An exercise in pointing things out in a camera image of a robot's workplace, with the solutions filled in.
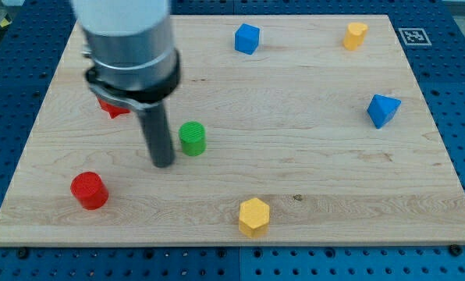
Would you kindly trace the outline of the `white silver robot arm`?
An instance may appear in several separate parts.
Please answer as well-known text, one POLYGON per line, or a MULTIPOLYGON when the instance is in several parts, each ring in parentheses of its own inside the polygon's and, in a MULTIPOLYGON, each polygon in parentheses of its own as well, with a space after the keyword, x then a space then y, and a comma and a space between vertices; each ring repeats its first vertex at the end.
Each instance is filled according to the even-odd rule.
POLYGON ((71 0, 94 66, 86 73, 99 100, 135 112, 162 110, 179 84, 171 2, 71 0))

